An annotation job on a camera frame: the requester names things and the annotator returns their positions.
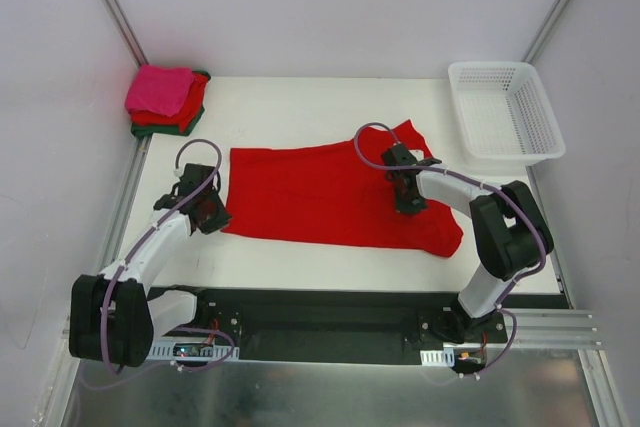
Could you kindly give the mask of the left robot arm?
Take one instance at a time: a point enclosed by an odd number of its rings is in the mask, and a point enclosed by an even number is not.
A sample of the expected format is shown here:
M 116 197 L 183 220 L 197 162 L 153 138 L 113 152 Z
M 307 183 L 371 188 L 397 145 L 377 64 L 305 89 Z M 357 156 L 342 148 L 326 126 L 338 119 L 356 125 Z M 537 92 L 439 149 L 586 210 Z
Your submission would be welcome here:
M 71 289 L 69 353 L 109 366 L 138 367 L 153 343 L 180 326 L 205 333 L 212 313 L 183 288 L 150 300 L 150 289 L 170 257 L 196 232 L 226 227 L 231 215 L 219 196 L 220 176 L 211 166 L 188 163 L 171 191 L 153 206 L 146 230 L 129 252 L 97 275 L 79 276 Z

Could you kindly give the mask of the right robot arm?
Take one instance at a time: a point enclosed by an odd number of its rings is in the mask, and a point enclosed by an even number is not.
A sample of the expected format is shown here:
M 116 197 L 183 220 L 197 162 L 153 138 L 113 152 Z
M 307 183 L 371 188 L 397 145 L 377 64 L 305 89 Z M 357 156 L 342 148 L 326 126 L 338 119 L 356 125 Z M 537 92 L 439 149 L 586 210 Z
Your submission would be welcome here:
M 421 161 L 402 143 L 381 155 L 394 184 L 396 211 L 416 215 L 437 201 L 472 222 L 479 266 L 450 307 L 430 322 L 436 338 L 461 344 L 481 335 L 515 284 L 541 268 L 553 238 L 531 193 L 521 181 L 501 186 L 446 169 L 435 158 Z

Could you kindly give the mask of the white plastic basket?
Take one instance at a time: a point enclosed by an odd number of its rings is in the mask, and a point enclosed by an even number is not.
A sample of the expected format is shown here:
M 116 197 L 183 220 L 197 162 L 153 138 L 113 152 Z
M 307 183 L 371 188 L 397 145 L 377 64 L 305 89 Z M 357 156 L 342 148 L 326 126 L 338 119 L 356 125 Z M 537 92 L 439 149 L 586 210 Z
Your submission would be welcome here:
M 514 171 L 565 154 L 554 111 L 532 65 L 454 62 L 448 67 L 448 78 L 469 168 Z

